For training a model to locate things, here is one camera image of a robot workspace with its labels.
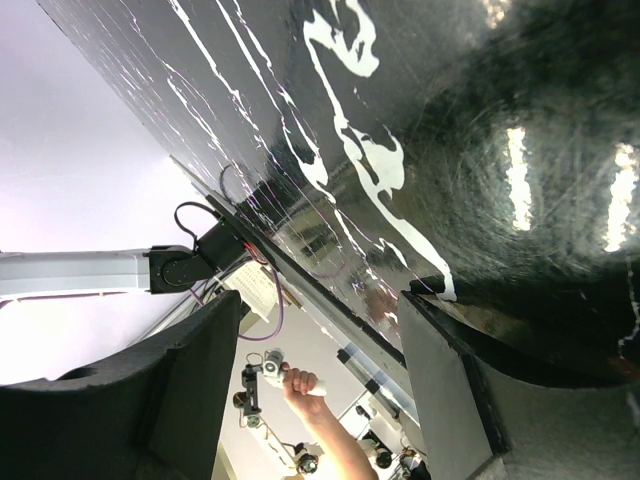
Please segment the left circuit board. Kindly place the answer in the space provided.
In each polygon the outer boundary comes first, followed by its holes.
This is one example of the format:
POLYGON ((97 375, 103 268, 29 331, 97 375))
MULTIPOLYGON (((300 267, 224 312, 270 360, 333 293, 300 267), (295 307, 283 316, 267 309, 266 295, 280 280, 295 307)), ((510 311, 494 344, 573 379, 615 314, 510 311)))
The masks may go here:
POLYGON ((250 310, 266 323, 277 306, 277 291, 271 272, 255 261, 240 267, 224 281, 224 286, 237 290, 250 310))

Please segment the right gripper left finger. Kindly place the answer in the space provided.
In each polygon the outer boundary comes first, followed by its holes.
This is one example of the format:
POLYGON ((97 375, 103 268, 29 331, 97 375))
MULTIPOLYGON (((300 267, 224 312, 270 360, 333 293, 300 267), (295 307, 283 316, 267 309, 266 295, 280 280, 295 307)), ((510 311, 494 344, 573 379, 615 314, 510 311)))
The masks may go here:
POLYGON ((2 387, 2 478, 211 478, 240 307, 226 291, 57 380, 2 387))

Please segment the operator bare hand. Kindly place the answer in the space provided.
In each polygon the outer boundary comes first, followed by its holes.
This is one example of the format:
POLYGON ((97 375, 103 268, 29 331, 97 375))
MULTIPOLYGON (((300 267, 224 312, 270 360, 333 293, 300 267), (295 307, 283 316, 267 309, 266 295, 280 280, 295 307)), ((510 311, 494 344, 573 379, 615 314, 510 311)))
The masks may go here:
POLYGON ((319 382, 314 373, 292 368, 287 362, 283 364, 283 371, 284 399, 299 418, 315 419, 328 412, 324 398, 310 394, 319 382))

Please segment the operator bare forearm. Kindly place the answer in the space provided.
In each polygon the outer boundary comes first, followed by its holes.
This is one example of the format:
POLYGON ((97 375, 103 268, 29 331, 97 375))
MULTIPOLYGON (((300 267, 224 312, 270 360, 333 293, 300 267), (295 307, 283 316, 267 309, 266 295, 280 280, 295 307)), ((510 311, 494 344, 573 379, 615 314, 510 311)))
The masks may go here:
POLYGON ((378 474, 357 441, 325 403, 302 416, 334 472, 334 479, 375 480, 378 474))

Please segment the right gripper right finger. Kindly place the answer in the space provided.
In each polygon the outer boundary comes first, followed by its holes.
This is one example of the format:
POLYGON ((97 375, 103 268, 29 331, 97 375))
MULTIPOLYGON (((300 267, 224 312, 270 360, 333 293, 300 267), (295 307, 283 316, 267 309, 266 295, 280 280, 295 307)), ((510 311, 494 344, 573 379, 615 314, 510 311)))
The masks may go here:
POLYGON ((398 301, 434 479, 635 479, 639 346, 576 367, 532 357, 445 313, 418 281, 398 301))

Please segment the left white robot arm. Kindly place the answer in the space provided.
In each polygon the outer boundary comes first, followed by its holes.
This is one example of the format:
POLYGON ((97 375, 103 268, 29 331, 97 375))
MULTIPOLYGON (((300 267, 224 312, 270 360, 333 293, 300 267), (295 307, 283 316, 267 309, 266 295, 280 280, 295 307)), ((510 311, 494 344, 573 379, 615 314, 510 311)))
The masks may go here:
POLYGON ((96 294, 186 292, 222 274, 248 254, 246 242, 219 222, 193 248, 3 253, 3 302, 96 294))

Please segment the black marbled table mat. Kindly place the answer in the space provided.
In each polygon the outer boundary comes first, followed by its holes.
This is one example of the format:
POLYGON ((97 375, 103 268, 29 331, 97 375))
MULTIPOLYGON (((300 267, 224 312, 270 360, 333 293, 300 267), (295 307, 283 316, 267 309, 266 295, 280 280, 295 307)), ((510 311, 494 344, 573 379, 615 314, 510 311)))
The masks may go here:
POLYGON ((45 1, 160 144, 393 347, 399 294, 639 378, 635 1, 45 1))

